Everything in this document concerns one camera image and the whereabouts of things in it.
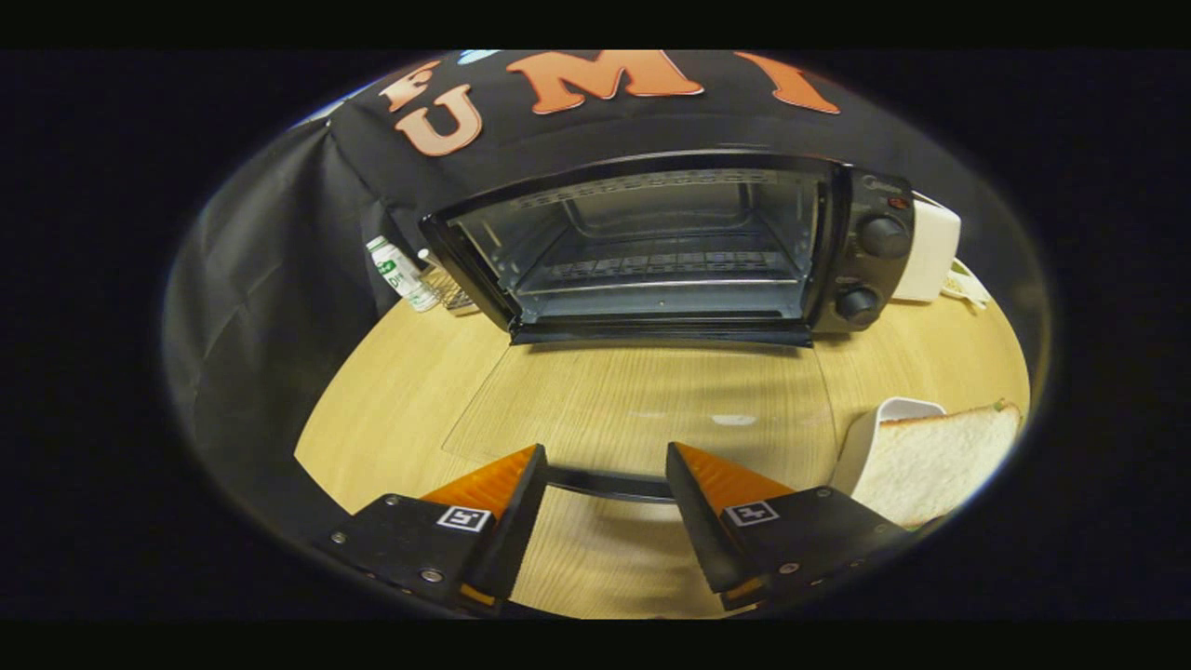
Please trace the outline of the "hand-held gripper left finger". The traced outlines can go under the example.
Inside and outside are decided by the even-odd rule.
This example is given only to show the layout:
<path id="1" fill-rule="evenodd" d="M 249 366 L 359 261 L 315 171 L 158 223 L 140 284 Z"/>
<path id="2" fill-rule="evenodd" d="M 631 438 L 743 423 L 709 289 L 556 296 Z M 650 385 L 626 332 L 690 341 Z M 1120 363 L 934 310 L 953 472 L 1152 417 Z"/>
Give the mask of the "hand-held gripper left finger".
<path id="1" fill-rule="evenodd" d="M 515 591 L 548 470 L 535 444 L 417 499 L 384 493 L 329 530 L 324 552 L 422 602 L 495 615 Z"/>

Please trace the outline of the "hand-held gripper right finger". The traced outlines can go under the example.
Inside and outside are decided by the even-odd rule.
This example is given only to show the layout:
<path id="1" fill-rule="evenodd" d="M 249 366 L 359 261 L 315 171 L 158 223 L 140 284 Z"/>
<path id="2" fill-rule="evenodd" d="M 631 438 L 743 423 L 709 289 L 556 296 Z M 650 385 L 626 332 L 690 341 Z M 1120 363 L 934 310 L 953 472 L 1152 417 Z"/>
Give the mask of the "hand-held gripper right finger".
<path id="1" fill-rule="evenodd" d="M 796 490 L 681 442 L 666 480 L 710 590 L 724 610 L 777 610 L 871 572 L 913 538 L 831 487 Z"/>

